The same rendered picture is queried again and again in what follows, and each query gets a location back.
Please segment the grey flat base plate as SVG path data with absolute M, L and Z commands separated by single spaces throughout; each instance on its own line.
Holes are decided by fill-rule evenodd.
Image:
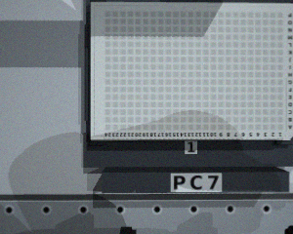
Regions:
M 293 200 L 0 202 L 0 234 L 284 234 Z

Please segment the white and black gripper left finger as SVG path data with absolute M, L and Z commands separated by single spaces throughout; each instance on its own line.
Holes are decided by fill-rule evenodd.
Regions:
M 120 234 L 136 234 L 136 230 L 132 230 L 132 226 L 121 227 Z

